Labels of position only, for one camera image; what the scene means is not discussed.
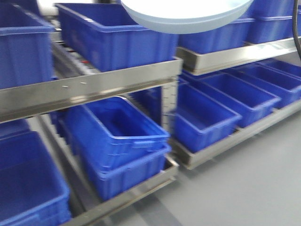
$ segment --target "shelf frame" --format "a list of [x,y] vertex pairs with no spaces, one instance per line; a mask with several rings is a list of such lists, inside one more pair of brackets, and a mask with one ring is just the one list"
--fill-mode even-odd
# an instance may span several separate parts
[[294,102],[282,109],[275,109],[269,116],[246,128],[238,128],[235,133],[227,138],[196,153],[190,152],[175,139],[171,140],[170,143],[173,147],[174,154],[181,164],[185,168],[192,170],[299,111],[301,111],[301,100],[298,100],[297,102]]
[[0,123],[31,117],[113,96],[175,84],[182,60],[165,61],[121,70],[82,75],[67,58],[55,69],[63,69],[72,78],[36,83],[0,90]]
[[85,172],[77,157],[72,155],[71,150],[64,148],[58,142],[55,135],[55,129],[50,125],[47,115],[39,115],[34,118],[37,120],[42,131],[45,133],[45,139],[54,150],[52,157],[56,164],[62,170],[66,181],[71,188],[70,203],[75,203],[73,207],[76,216],[62,226],[90,226],[103,218],[108,217],[127,206],[139,201],[140,199],[154,193],[175,181],[178,174],[179,165],[169,156],[166,156],[164,169],[157,175],[134,186],[133,188],[121,193],[112,199],[102,202],[94,186],[87,180]]
[[178,47],[176,55],[184,60],[183,68],[197,76],[296,51],[293,38],[289,38],[207,54]]

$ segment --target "white lamp shade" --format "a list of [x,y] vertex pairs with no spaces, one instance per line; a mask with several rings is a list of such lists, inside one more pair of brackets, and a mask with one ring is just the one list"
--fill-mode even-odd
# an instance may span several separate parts
[[158,32],[188,34],[222,27],[243,15],[253,0],[121,0],[138,24]]

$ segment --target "stacked bins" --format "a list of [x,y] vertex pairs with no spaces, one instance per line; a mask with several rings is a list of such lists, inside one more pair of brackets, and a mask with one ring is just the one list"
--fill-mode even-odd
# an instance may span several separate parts
[[238,122],[240,127],[246,127],[272,113],[273,107],[280,100],[277,96],[226,73],[200,79],[195,86],[239,113],[242,116]]
[[70,108],[58,121],[104,200],[159,173],[170,151],[169,134],[122,97]]
[[292,36],[293,0],[255,0],[255,23],[250,27],[247,41],[262,43]]
[[226,71],[280,97],[281,101],[275,106],[277,108],[287,106],[301,96],[301,80],[288,73],[257,64],[248,64]]
[[179,46],[200,54],[241,47],[253,21],[253,18],[240,18],[211,31],[180,35]]
[[0,3],[0,89],[51,80],[52,31],[18,5]]
[[230,135],[241,116],[190,85],[179,87],[174,135],[195,153]]
[[178,36],[138,25],[121,5],[56,6],[63,40],[102,72],[173,59]]
[[36,132],[0,139],[0,225],[58,226],[69,190]]

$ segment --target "floor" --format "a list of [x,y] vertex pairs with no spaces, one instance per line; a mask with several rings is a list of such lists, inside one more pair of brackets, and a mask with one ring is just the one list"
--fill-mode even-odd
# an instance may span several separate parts
[[300,226],[301,113],[98,226]]

